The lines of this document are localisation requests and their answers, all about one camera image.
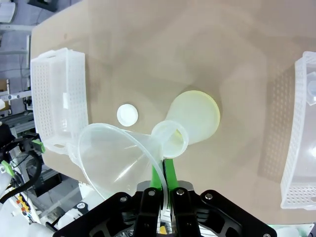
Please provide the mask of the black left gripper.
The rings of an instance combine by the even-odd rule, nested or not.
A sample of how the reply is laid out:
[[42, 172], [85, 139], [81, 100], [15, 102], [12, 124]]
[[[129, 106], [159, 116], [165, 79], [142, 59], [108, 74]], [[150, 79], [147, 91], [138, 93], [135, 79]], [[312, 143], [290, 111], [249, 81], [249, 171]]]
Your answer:
[[[19, 147], [22, 152], [35, 151], [41, 154], [45, 153], [44, 144], [40, 139], [24, 139], [19, 142], [12, 135], [10, 127], [7, 124], [0, 125], [0, 158], [8, 158], [8, 153], [15, 147]], [[13, 175], [12, 166], [5, 160], [0, 163], [1, 173]]]

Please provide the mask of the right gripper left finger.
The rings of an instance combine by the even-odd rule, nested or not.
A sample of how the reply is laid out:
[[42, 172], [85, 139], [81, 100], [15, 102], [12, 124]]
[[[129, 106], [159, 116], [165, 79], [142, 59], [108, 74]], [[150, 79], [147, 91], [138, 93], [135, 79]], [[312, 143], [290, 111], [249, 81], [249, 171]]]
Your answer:
[[155, 237], [163, 191], [157, 171], [150, 186], [133, 196], [119, 192], [53, 234], [54, 237]]

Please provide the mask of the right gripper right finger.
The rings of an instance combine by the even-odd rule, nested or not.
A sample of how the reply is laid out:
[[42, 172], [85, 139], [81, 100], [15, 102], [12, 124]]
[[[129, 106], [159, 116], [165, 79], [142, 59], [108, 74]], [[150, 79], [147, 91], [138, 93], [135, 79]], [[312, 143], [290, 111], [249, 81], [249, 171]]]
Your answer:
[[176, 236], [200, 237], [203, 227], [217, 237], [275, 237], [276, 231], [215, 190], [200, 195], [180, 184], [172, 159], [164, 161], [164, 176]]

